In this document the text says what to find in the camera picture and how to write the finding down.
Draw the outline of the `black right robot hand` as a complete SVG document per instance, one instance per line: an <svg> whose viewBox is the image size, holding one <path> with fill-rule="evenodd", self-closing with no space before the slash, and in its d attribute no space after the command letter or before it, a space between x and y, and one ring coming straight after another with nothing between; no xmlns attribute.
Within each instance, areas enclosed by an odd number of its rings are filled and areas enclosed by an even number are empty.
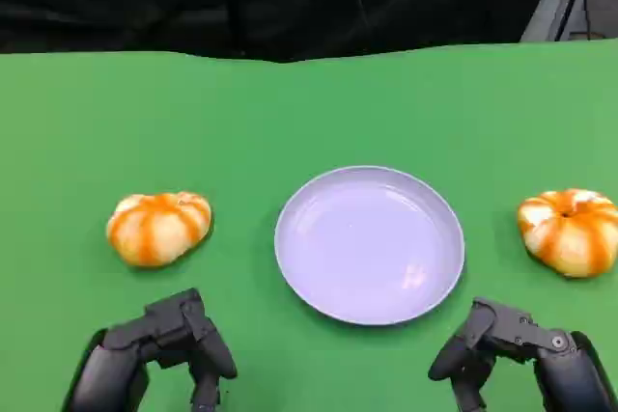
<svg viewBox="0 0 618 412"><path fill-rule="evenodd" d="M460 411L485 411L481 390L499 358L533 363L547 411L617 409L617 395L598 351L584 333L544 328L530 313L483 298L473 300L428 377L451 383Z"/></svg>

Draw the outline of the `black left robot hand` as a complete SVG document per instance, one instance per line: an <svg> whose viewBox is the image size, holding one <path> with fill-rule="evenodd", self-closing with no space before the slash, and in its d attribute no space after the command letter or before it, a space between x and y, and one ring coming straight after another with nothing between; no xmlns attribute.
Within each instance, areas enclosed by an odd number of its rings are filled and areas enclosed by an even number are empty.
<svg viewBox="0 0 618 412"><path fill-rule="evenodd" d="M192 411L214 411L219 380L238 376L236 364L199 291L190 288L144 308L144 314L90 339L71 380L64 411L136 411L149 385L147 365L188 365Z"/></svg>

